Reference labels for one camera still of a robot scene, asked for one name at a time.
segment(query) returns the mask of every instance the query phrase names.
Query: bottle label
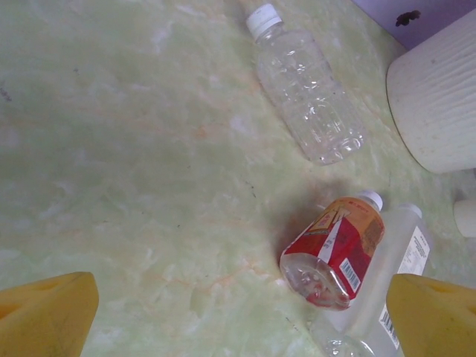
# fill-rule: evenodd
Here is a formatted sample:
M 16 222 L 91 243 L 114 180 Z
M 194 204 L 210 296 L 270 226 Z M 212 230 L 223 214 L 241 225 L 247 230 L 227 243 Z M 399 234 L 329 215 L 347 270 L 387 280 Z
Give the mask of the bottle label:
M 353 300 L 384 233 L 379 213 L 353 197 L 335 200 L 283 252 L 311 254 L 327 263 Z M 318 305 L 312 296 L 307 300 Z
M 430 246 L 425 239 L 422 231 L 416 227 L 415 231 L 411 237 L 410 243 L 408 244 L 407 251 L 403 257 L 402 262 L 400 263 L 399 270 L 397 274 L 423 274 L 425 269 L 426 261 L 428 260 L 428 255 L 430 254 Z M 384 309 L 380 314 L 379 318 L 380 324 L 384 327 L 384 330 L 390 336 L 395 349 L 398 350 L 400 346 L 399 339 L 396 337 L 395 329 L 393 328 L 392 320 L 388 314 L 387 304 L 384 305 Z

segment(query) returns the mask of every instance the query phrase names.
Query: green marble surface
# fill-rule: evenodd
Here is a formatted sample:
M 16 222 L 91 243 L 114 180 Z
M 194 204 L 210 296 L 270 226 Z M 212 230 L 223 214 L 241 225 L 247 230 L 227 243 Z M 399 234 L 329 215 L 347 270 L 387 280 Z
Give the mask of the green marble surface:
M 350 1 L 275 4 L 314 33 L 368 128 L 339 164 L 300 153 L 234 0 L 1 2 L 0 289 L 92 271 L 83 356 L 321 356 L 277 257 L 363 188 L 419 205 L 432 276 L 475 284 L 452 216 L 475 177 L 431 174 L 402 143 L 385 92 L 402 47 Z

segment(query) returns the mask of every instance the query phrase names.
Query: white bottle cap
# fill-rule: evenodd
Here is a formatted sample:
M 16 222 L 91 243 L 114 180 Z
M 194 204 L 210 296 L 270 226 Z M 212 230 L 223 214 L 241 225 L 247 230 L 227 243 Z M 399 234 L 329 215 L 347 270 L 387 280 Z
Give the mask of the white bottle cap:
M 246 25 L 256 41 L 272 25 L 276 25 L 283 20 L 277 14 L 276 9 L 271 4 L 263 5 L 255 10 L 246 20 Z
M 423 218 L 422 210 L 420 210 L 419 207 L 414 205 L 413 203 L 402 203 L 401 205 L 398 205 L 396 209 L 397 210 L 411 210 L 412 212 L 416 213 L 420 219 Z
M 360 197 L 367 197 L 371 201 L 373 201 L 376 206 L 379 208 L 379 211 L 382 210 L 382 207 L 384 207 L 384 200 L 380 197 L 380 195 L 372 190 L 363 190 L 357 193 L 357 196 Z

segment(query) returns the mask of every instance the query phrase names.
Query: empty water bottle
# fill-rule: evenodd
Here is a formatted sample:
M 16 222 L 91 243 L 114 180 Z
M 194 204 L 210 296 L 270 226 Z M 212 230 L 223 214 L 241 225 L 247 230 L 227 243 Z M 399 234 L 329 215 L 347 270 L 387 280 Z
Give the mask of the empty water bottle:
M 260 46 L 260 82 L 306 156 L 328 165 L 360 149 L 364 126 L 312 34 L 285 31 L 270 4 L 254 11 L 247 25 Z

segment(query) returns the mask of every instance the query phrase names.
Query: plastic bottle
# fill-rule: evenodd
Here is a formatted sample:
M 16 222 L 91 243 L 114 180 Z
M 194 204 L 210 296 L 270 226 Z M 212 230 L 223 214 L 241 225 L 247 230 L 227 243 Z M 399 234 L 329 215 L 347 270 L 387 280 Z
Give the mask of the plastic bottle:
M 312 34 L 285 31 L 270 4 L 246 23 L 260 46 L 260 82 L 306 156 L 328 165 L 360 149 L 364 126 Z
M 370 190 L 336 199 L 282 253 L 289 285 L 316 306 L 348 308 L 384 233 L 382 205 Z
M 329 357 L 393 357 L 399 349 L 385 305 L 388 286 L 396 273 L 423 273 L 433 240 L 415 205 L 400 205 L 382 218 L 385 235 L 354 304 L 342 312 L 323 311 L 311 322 L 314 339 Z

